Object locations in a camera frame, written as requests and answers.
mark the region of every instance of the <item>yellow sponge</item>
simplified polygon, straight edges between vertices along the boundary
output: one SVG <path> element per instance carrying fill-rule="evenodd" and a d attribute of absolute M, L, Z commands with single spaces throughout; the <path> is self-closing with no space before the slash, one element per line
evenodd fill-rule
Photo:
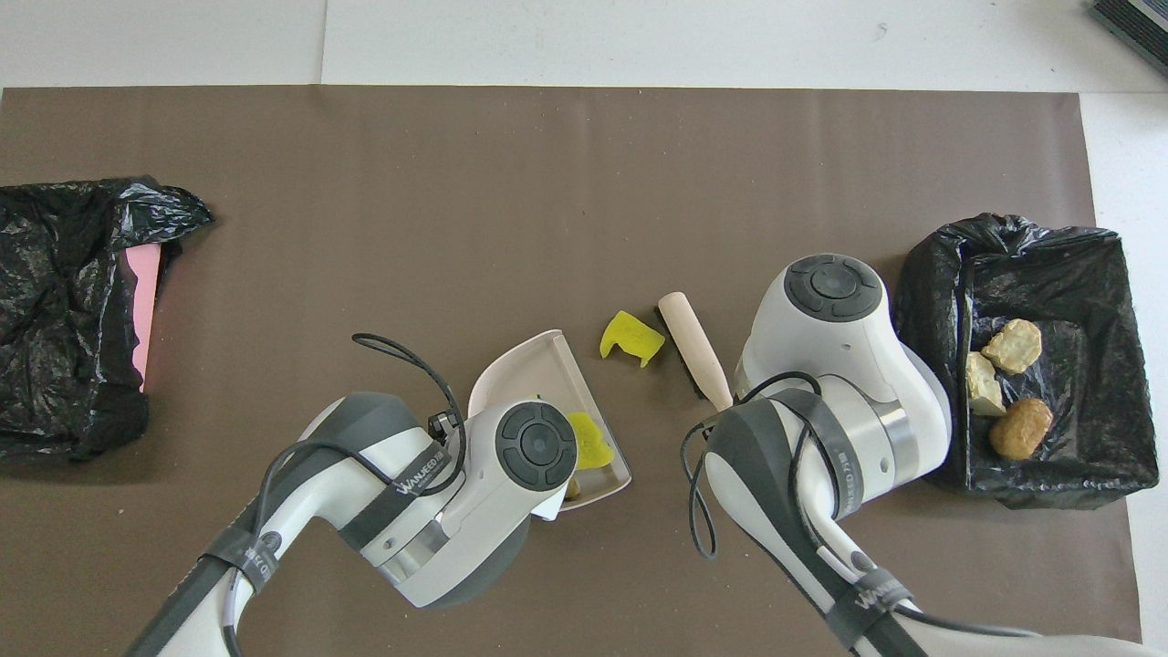
<path fill-rule="evenodd" d="M 577 470 L 604 468 L 612 463 L 616 452 L 605 444 L 600 428 L 588 413 L 569 413 L 568 421 L 576 433 L 576 450 L 579 452 L 579 458 L 576 461 Z"/>
<path fill-rule="evenodd" d="M 621 310 L 604 330 L 604 336 L 600 338 L 600 358 L 609 358 L 612 345 L 620 345 L 625 353 L 640 358 L 641 367 L 645 367 L 663 344 L 665 336 Z"/>

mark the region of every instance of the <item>black plastic bag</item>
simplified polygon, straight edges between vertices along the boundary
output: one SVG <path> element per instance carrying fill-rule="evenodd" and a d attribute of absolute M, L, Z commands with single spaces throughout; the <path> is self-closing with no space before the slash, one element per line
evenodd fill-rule
<path fill-rule="evenodd" d="M 125 249 L 173 255 L 211 221 L 150 178 L 0 188 L 0 459 L 90 458 L 142 434 Z"/>
<path fill-rule="evenodd" d="M 982 214 L 950 223 L 905 258 L 895 296 L 897 334 L 948 392 L 953 441 L 930 478 L 1011 509 L 1096 509 L 1159 480 L 1154 429 L 1119 236 L 1041 228 Z M 969 350 L 1028 319 L 1043 353 L 1018 375 L 997 372 L 1007 407 L 1042 399 L 1054 424 L 1028 461 L 989 445 L 994 419 L 971 415 Z"/>

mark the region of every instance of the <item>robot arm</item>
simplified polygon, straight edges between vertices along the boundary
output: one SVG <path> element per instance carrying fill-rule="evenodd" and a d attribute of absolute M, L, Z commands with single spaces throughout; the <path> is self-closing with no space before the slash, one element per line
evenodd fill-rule
<path fill-rule="evenodd" d="M 718 503 L 783 567 L 833 634 L 862 656 L 1145 656 L 1157 651 L 1101 637 L 1040 637 L 946 623 L 919 613 L 908 592 L 876 566 L 830 517 L 833 483 L 821 452 L 804 449 L 798 482 L 783 404 L 759 399 L 716 417 L 704 471 Z M 798 486 L 799 495 L 793 491 Z"/>
<path fill-rule="evenodd" d="M 529 514 L 555 517 L 576 442 L 566 419 L 541 401 L 489 408 L 467 421 L 466 436 L 465 466 L 454 472 L 445 447 L 397 397 L 357 393 L 333 403 L 303 444 L 339 445 L 363 463 L 327 448 L 293 451 L 272 479 L 258 540 L 252 500 L 127 655 L 231 655 L 223 627 L 238 622 L 312 518 L 335 527 L 416 607 L 480 594 L 522 546 Z M 451 475 L 450 485 L 424 495 Z"/>
<path fill-rule="evenodd" d="M 776 372 L 785 374 L 770 376 Z M 950 440 L 947 397 L 897 341 L 888 295 L 868 265 L 826 254 L 785 269 L 763 299 L 738 378 L 744 403 L 707 422 L 702 469 L 723 509 L 848 650 L 865 657 L 1161 655 L 1110 638 L 1041 637 L 934 618 L 840 528 L 836 519 L 863 502 L 937 468 Z M 758 393 L 769 396 L 751 401 Z"/>

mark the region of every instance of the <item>wooden brush handle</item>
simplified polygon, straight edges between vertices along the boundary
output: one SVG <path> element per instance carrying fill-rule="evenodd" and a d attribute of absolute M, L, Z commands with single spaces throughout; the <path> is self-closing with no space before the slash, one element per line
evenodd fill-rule
<path fill-rule="evenodd" d="M 661 311 L 669 336 L 681 352 L 681 360 L 684 361 L 702 394 L 710 400 L 716 410 L 725 410 L 734 406 L 734 396 L 730 395 L 730 385 L 722 371 L 722 364 L 718 362 L 718 357 L 710 346 L 710 339 L 705 337 L 705 331 L 697 321 L 694 307 L 689 305 L 686 295 L 672 292 L 661 297 L 658 310 Z"/>

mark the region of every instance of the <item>white floor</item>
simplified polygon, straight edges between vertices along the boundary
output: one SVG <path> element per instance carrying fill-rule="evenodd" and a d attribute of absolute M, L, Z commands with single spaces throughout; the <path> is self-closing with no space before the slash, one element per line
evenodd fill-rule
<path fill-rule="evenodd" d="M 1080 92 L 1098 223 L 1124 236 L 1168 389 L 1168 78 L 1079 0 L 0 4 L 0 88 L 301 83 Z M 1129 498 L 1145 642 L 1163 650 L 1166 512 L 1168 487 Z"/>

